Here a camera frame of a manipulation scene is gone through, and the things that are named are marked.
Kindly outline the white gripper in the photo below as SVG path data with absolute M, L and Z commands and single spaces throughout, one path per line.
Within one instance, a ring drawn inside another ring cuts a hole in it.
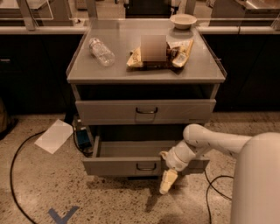
M 159 187 L 159 192 L 165 195 L 178 178 L 178 172 L 182 172 L 190 161 L 196 158 L 196 154 L 185 141 L 181 141 L 170 148 L 168 152 L 160 151 L 159 155 L 170 168 L 168 171 L 164 171 Z

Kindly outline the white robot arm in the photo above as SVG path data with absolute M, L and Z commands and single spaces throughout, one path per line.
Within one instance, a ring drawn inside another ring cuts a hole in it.
M 280 134 L 241 136 L 190 124 L 183 139 L 161 157 L 167 165 L 159 191 L 171 186 L 194 159 L 209 150 L 236 158 L 230 224 L 280 224 Z

